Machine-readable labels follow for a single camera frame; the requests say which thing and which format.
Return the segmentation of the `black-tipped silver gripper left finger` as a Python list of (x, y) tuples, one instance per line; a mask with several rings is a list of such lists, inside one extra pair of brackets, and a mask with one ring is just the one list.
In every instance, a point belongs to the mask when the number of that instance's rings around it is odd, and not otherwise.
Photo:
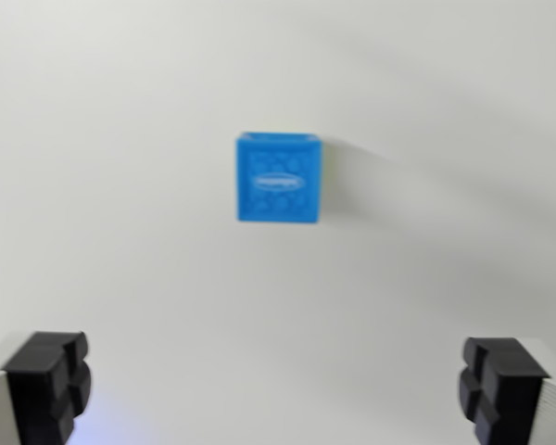
[(0, 445), (63, 445), (88, 405), (83, 332), (22, 332), (0, 342)]

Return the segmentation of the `black-tipped silver gripper right finger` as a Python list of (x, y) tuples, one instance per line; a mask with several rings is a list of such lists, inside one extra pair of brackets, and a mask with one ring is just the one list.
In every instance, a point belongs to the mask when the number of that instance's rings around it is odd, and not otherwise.
[(480, 444), (556, 444), (556, 356), (539, 339), (468, 337), (462, 415)]

